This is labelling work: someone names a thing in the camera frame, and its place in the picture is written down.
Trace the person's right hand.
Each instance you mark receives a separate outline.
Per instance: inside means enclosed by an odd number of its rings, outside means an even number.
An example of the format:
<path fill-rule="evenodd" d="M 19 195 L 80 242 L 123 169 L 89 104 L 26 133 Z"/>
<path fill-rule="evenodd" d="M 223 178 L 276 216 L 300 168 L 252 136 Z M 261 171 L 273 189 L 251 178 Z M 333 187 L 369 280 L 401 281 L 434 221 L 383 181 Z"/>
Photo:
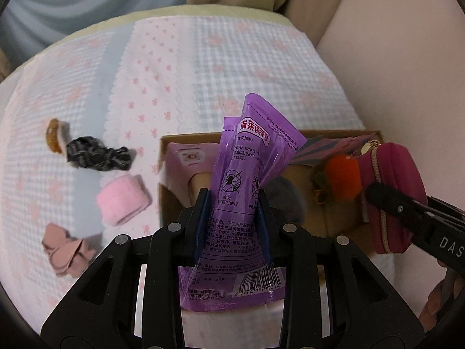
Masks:
<path fill-rule="evenodd" d="M 420 315 L 419 321 L 423 326 L 425 332 L 429 332 L 434 328 L 437 323 L 437 314 L 440 309 L 445 304 L 445 299 L 443 298 L 443 289 L 444 283 L 448 279 L 445 277 L 444 280 L 440 281 L 433 291 L 428 296 L 425 306 L 423 307 Z M 457 276 L 454 280 L 453 284 L 453 298 L 456 300 L 464 289 L 464 278 L 461 276 Z"/>

